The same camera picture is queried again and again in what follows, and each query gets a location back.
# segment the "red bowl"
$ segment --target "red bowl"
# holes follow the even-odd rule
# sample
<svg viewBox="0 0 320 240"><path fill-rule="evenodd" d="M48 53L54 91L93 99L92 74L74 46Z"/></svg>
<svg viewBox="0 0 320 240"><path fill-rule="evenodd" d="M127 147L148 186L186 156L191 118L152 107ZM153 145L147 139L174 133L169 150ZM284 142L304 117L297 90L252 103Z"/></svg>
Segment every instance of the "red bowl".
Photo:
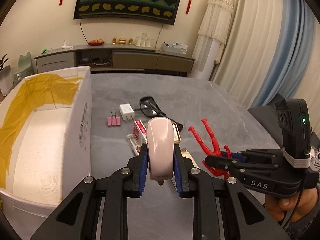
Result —
<svg viewBox="0 0 320 240"><path fill-rule="evenodd" d="M103 44L104 44L104 42L103 43L90 43L90 42L88 42L88 45L90 45L90 46L100 46Z"/></svg>

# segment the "eyeglasses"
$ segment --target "eyeglasses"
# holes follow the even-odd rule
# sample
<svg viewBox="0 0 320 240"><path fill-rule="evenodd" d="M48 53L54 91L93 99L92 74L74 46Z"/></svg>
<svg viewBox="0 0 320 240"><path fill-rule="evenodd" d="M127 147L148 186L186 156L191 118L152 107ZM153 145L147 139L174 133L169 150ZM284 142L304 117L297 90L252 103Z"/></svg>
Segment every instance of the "eyeglasses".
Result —
<svg viewBox="0 0 320 240"><path fill-rule="evenodd" d="M161 111L159 106L157 105L156 101L153 97L143 97L139 101L140 108L135 109L135 111L141 111L146 117L153 118L153 117L166 117L166 114ZM176 122L179 132L182 131L183 125L181 123Z"/></svg>

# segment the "human hand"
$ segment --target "human hand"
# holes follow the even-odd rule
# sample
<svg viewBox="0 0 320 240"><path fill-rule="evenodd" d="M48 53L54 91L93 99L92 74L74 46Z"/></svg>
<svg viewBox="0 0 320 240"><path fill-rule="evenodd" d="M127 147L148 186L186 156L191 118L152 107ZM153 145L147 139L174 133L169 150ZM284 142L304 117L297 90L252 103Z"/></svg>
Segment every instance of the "human hand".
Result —
<svg viewBox="0 0 320 240"><path fill-rule="evenodd" d="M298 196L299 192L291 198L281 199L266 195L265 209L277 222L279 222L284 218L284 211L294 209ZM317 202L318 192L316 188L303 190L299 206L292 216L291 222L296 222L306 216L315 207Z"/></svg>

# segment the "red toy figure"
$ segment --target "red toy figure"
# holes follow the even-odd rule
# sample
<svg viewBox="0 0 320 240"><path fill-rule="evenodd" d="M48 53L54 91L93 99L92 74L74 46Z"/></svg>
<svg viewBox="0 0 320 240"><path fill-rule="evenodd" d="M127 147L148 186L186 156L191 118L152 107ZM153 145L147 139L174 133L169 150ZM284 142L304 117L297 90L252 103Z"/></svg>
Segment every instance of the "red toy figure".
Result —
<svg viewBox="0 0 320 240"><path fill-rule="evenodd" d="M214 137L213 131L211 130L210 126L207 123L207 119L202 119L201 120L204 124L205 129L207 130L210 138L211 138L211 142L212 142L212 146L213 146L213 152L203 143L201 137L197 134L195 128L193 126L190 126L188 131L191 131L193 136L196 138L198 144L201 146L202 150L204 151L205 154L207 155L215 155L215 156L222 156L221 152L220 152L220 146L218 141L216 140L216 138ZM226 152L227 152L227 157L231 158L231 152L230 149L228 147L228 145L224 146ZM228 174L227 171L223 171L220 169L216 169L216 168L212 168L209 167L205 161L202 161L203 165L216 177L222 176L224 177L224 179L226 179L227 177L229 177L230 175Z"/></svg>

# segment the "yellow tape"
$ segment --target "yellow tape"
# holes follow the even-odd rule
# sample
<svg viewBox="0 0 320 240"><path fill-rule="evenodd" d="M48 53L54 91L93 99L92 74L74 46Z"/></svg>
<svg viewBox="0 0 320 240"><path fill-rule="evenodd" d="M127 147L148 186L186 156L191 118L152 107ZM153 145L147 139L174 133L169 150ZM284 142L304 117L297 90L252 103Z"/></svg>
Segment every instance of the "yellow tape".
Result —
<svg viewBox="0 0 320 240"><path fill-rule="evenodd" d="M44 104L71 105L81 78L44 73L27 79L12 100L0 128L0 188L5 188L12 146L32 111Z"/></svg>

